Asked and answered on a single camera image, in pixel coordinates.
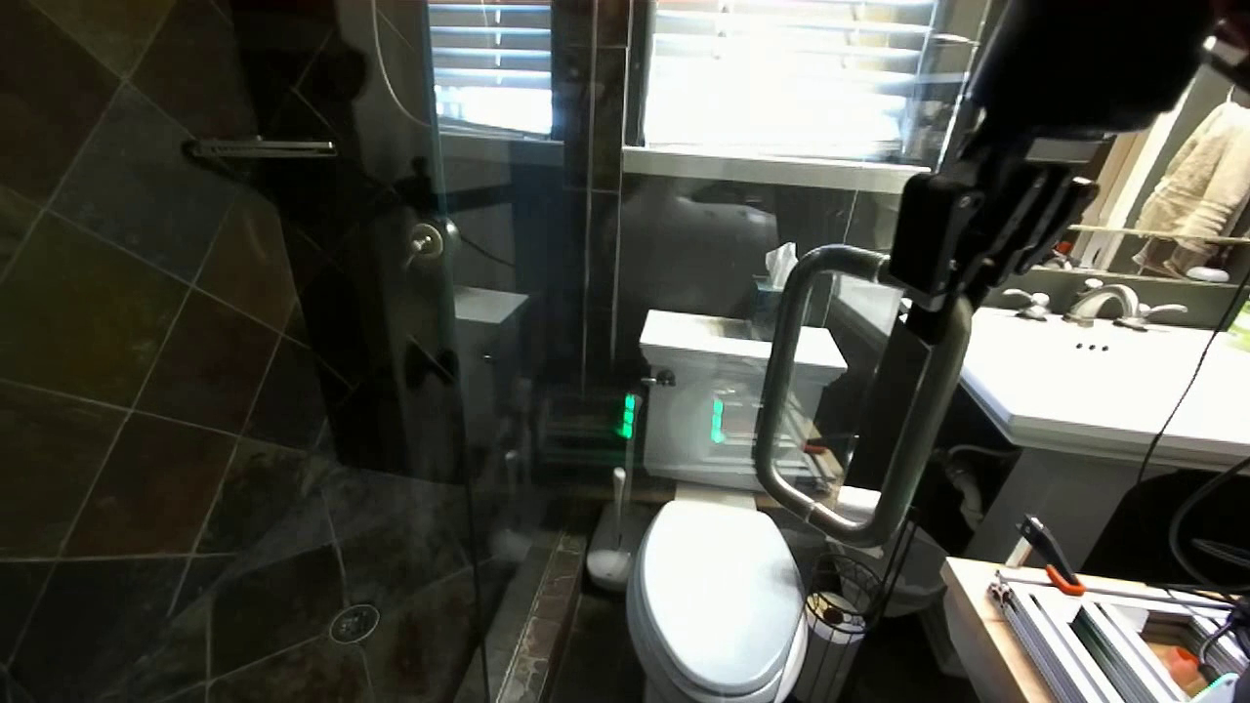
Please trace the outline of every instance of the sink basin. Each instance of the sink basin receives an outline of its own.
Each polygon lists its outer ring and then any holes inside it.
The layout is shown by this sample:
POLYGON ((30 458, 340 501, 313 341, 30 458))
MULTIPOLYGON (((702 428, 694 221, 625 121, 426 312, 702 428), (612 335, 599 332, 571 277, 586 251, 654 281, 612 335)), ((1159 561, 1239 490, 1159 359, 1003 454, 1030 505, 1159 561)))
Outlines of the sink basin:
POLYGON ((1199 328, 1077 328, 986 308, 973 320, 965 386, 1015 446, 1127 454, 1163 428, 1207 341, 1199 328))

